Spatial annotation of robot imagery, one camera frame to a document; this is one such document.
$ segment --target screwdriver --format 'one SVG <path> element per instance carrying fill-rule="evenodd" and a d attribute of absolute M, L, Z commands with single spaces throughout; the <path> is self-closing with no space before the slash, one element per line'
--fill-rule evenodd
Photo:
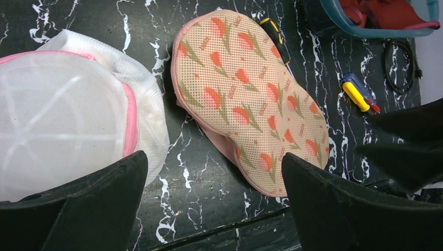
<path fill-rule="evenodd" d="M 260 26 L 264 29 L 264 31 L 266 31 L 267 35 L 274 42 L 280 56 L 282 57 L 283 63 L 286 65 L 291 75 L 293 75 L 289 68 L 289 56 L 285 53 L 286 48 L 284 45 L 283 36 L 277 24 L 272 19 L 267 17 L 260 22 Z"/>

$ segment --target tulip print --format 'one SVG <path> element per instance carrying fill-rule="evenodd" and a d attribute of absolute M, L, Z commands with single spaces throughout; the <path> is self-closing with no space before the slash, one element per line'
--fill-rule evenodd
<path fill-rule="evenodd" d="M 251 124 L 252 127 L 260 132 L 263 132 L 259 124 L 256 122 L 254 114 L 252 113 L 251 107 L 241 104 L 242 107 L 234 107 L 232 113 L 234 114 L 234 119 L 239 124 Z"/>
<path fill-rule="evenodd" d="M 251 167 L 252 169 L 257 169 L 256 166 L 252 164 L 252 162 L 247 157 L 246 153 L 244 152 L 244 149 L 241 146 L 236 147 L 236 156 L 238 160 L 243 161 L 246 165 Z"/>
<path fill-rule="evenodd" d="M 274 158 L 274 153 L 271 156 L 267 153 L 261 153 L 259 156 L 258 166 L 261 170 L 268 172 L 271 180 L 275 183 L 275 166 L 277 160 Z"/>
<path fill-rule="evenodd" d="M 242 47 L 244 50 L 254 51 L 257 55 L 259 55 L 264 60 L 267 60 L 262 51 L 260 50 L 259 44 L 257 43 L 257 38 L 255 35 L 251 34 L 249 31 L 248 33 L 239 32 L 237 34 L 238 37 L 238 43 L 240 47 Z"/>
<path fill-rule="evenodd" d="M 220 60 L 220 53 L 218 51 L 214 51 L 209 55 L 211 57 L 212 62 L 214 63 L 214 70 L 227 78 L 229 78 L 228 74 L 226 73 L 225 69 L 223 69 L 222 61 Z"/>
<path fill-rule="evenodd" d="M 211 18 L 211 24 L 209 25 L 214 36 L 222 38 L 226 32 L 225 23 L 218 17 Z"/>
<path fill-rule="evenodd" d="M 311 103 L 309 110 L 314 114 L 315 119 L 324 119 L 323 115 L 319 114 L 319 110 L 315 102 Z"/>
<path fill-rule="evenodd" d="M 220 95 L 214 89 L 205 87 L 203 97 L 209 108 L 217 110 L 220 107 Z"/>
<path fill-rule="evenodd" d="M 280 53 L 278 52 L 278 49 L 277 49 L 277 47 L 275 45 L 273 45 L 271 47 L 271 52 L 272 52 L 272 54 L 274 54 L 274 56 L 276 58 L 278 58 L 278 59 L 280 58 Z"/>
<path fill-rule="evenodd" d="M 223 21 L 218 17 L 213 17 L 211 18 L 211 23 L 209 27 L 216 37 L 223 40 L 223 44 L 225 45 L 226 50 L 229 54 L 231 54 L 231 49 L 229 47 L 231 24 L 226 25 L 226 18 L 225 21 Z"/>
<path fill-rule="evenodd" d="M 287 104 L 288 104 L 288 110 L 289 111 L 295 111 L 302 119 L 304 119 L 303 114 L 301 114 L 300 111 L 300 101 L 298 99 L 298 96 L 288 96 L 287 97 Z"/>
<path fill-rule="evenodd" d="M 180 43 L 178 57 L 183 58 L 185 56 L 188 56 L 188 50 L 186 49 L 183 43 Z"/>
<path fill-rule="evenodd" d="M 226 110 L 226 94 L 223 94 L 218 86 L 217 91 L 209 87 L 205 87 L 203 91 L 206 106 L 218 110 L 226 124 L 229 124 L 228 112 Z"/>
<path fill-rule="evenodd" d="M 282 111 L 283 92 L 282 89 L 280 88 L 280 83 L 278 84 L 278 87 L 271 83 L 268 83 L 266 94 L 269 97 L 269 99 L 277 103 L 278 111 L 280 112 L 280 115 L 283 116 L 283 111 Z"/>
<path fill-rule="evenodd" d="M 187 56 L 190 59 L 192 59 L 197 64 L 205 67 L 205 65 L 200 61 L 197 54 L 195 54 L 194 50 L 192 49 L 191 45 L 188 41 L 181 41 L 179 44 L 179 53 L 178 56 Z"/>
<path fill-rule="evenodd" d="M 240 44 L 240 47 L 242 47 L 245 50 L 253 50 L 254 44 L 252 43 L 252 38 L 243 32 L 239 32 L 238 34 L 238 42 Z"/>
<path fill-rule="evenodd" d="M 239 124 L 249 124 L 249 114 L 248 112 L 241 107 L 234 107 L 232 109 L 234 113 L 234 118 Z"/>
<path fill-rule="evenodd" d="M 280 136 L 277 132 L 277 126 L 275 125 L 275 116 L 272 115 L 267 119 L 267 123 L 269 124 L 269 127 L 271 128 L 271 136 L 280 140 Z"/>
<path fill-rule="evenodd" d="M 248 76 L 246 76 L 246 72 L 244 72 L 243 69 L 238 69 L 238 71 L 236 72 L 236 77 L 238 80 L 240 80 L 240 82 L 247 85 L 245 86 L 246 90 L 250 90 L 252 92 L 259 92 L 259 90 L 253 84 L 251 84 Z"/>
<path fill-rule="evenodd" d="M 290 143 L 289 147 L 291 147 L 291 149 L 293 150 L 300 149 L 300 146 L 298 146 L 297 143 L 295 143 L 294 138 L 292 137 L 292 134 L 289 129 L 286 129 L 285 139 L 287 142 Z"/>
<path fill-rule="evenodd" d="M 180 94 L 182 95 L 182 97 L 184 97 L 184 101 L 186 103 L 203 108 L 202 104 L 200 104 L 188 91 L 183 81 L 180 82 L 179 89 L 180 89 Z"/>
<path fill-rule="evenodd" d="M 322 167 L 323 164 L 322 164 L 322 158 L 321 158 L 321 151 L 318 151 L 319 148 L 320 148 L 320 146 L 318 145 L 318 143 L 316 141 L 313 141 L 310 139 L 306 140 L 306 150 L 308 151 L 308 153 L 310 155 L 317 157 L 320 167 Z"/>

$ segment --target power cord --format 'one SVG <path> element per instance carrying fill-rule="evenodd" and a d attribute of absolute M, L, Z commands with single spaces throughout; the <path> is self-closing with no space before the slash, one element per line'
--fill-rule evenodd
<path fill-rule="evenodd" d="M 384 49 L 383 54 L 383 61 L 384 61 L 384 74 L 386 76 L 386 79 L 388 80 L 389 85 L 391 86 L 392 90 L 396 92 L 399 95 L 403 95 L 406 92 L 408 92 L 412 84 L 414 83 L 414 78 L 422 79 L 423 78 L 423 72 L 420 70 L 420 67 L 418 67 L 417 57 L 415 56 L 415 52 L 412 50 L 411 45 L 409 44 L 409 41 L 407 39 L 388 39 L 386 42 L 386 47 Z M 409 60 L 409 68 L 407 69 L 407 75 L 406 75 L 406 83 L 404 85 L 398 85 L 396 84 L 390 75 L 390 68 L 389 68 L 389 61 L 388 61 L 388 55 L 391 49 L 394 46 L 398 46 L 399 48 L 403 49 L 404 53 L 406 53 L 406 56 Z"/>

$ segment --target tabletop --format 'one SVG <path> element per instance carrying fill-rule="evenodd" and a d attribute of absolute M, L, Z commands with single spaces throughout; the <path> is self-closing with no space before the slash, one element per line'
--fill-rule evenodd
<path fill-rule="evenodd" d="M 107 43 L 141 62 L 164 95 L 170 148 L 158 178 L 145 188 L 128 250 L 284 250 L 299 248 L 287 198 L 253 189 L 182 108 L 176 106 L 170 76 L 172 43 L 191 19 L 231 9 L 259 22 L 271 17 L 281 27 L 297 82 L 317 102 L 328 123 L 326 170 L 353 182 L 384 178 L 357 145 L 402 142 L 373 128 L 341 90 L 352 71 L 376 97 L 382 112 L 420 105 L 417 83 L 403 96 L 385 81 L 378 40 L 326 39 L 306 24 L 300 0 L 3 0 L 0 56 L 35 50 L 69 29 Z M 394 49 L 392 73 L 399 80 L 407 64 Z"/>

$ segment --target mesh bag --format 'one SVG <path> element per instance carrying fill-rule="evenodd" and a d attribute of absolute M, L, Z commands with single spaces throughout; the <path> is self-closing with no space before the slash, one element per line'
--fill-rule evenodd
<path fill-rule="evenodd" d="M 60 186 L 137 150 L 148 185 L 169 138 L 156 79 L 92 38 L 62 31 L 35 52 L 0 59 L 0 201 Z"/>
<path fill-rule="evenodd" d="M 321 110 L 250 18 L 217 10 L 191 20 L 174 42 L 171 71 L 178 104 L 258 191 L 286 196 L 286 152 L 325 167 Z"/>

